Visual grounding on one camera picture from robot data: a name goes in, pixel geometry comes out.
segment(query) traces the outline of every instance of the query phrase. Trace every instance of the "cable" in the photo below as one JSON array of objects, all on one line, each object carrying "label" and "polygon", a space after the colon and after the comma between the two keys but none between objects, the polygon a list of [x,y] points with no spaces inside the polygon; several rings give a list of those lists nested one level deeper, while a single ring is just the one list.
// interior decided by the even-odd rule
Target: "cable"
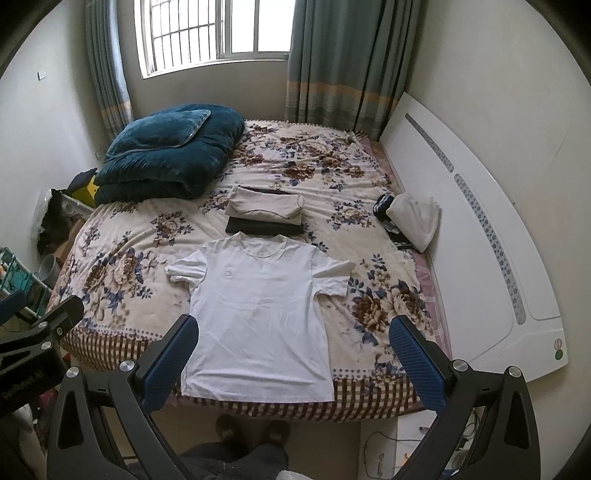
[{"label": "cable", "polygon": [[368,463],[367,460],[365,459],[365,451],[367,450],[367,446],[368,446],[368,442],[369,439],[371,437],[373,437],[374,435],[379,434],[384,438],[387,438],[388,440],[392,440],[393,442],[417,442],[420,443],[422,440],[417,440],[417,439],[397,439],[397,438],[393,438],[393,437],[389,437],[388,435],[383,434],[382,432],[378,432],[375,431],[373,432],[368,438],[367,440],[365,440],[365,443],[363,444],[363,466],[365,467],[365,475],[368,478],[371,478],[373,480],[385,480],[384,478],[380,477],[380,476],[371,476],[368,472]]},{"label": "cable", "polygon": [[[475,408],[472,409],[471,415],[474,415],[474,421],[468,422],[466,428],[464,429],[464,433],[462,434],[462,436],[466,440],[472,440],[476,436],[476,432],[478,431],[478,424],[480,423],[480,418],[478,418],[478,414],[476,413]],[[474,425],[474,429],[470,433],[466,433],[466,430],[472,425]]]}]

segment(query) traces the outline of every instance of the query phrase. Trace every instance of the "white t-shirt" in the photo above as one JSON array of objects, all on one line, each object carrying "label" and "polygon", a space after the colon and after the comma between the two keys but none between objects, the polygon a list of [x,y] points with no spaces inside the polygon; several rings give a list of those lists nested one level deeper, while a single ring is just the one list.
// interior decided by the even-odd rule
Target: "white t-shirt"
[{"label": "white t-shirt", "polygon": [[192,397],[259,403],[334,400],[317,294],[344,296],[355,263],[282,235],[239,232],[166,268],[186,281],[199,342],[181,375]]}]

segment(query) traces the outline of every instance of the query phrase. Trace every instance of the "white folded towel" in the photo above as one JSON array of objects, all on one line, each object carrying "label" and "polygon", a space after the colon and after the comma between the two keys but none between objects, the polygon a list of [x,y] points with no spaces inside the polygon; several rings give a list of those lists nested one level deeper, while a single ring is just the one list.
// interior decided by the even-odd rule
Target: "white folded towel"
[{"label": "white folded towel", "polygon": [[435,235],[439,221],[439,205],[430,197],[416,200],[408,192],[394,197],[386,215],[421,253]]}]

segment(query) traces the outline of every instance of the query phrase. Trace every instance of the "yellow box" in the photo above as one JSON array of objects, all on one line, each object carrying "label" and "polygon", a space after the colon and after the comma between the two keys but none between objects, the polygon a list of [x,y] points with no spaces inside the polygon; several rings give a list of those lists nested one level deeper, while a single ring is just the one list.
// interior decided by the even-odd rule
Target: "yellow box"
[{"label": "yellow box", "polygon": [[81,201],[89,207],[96,208],[95,194],[99,188],[95,185],[95,177],[90,179],[88,185],[72,193],[72,198]]}]

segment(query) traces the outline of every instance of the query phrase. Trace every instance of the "window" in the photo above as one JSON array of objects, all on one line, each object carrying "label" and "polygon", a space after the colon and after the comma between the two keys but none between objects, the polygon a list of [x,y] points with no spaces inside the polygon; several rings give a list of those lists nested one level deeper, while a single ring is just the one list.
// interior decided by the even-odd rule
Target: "window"
[{"label": "window", "polygon": [[142,74],[286,59],[296,0],[135,0]]}]

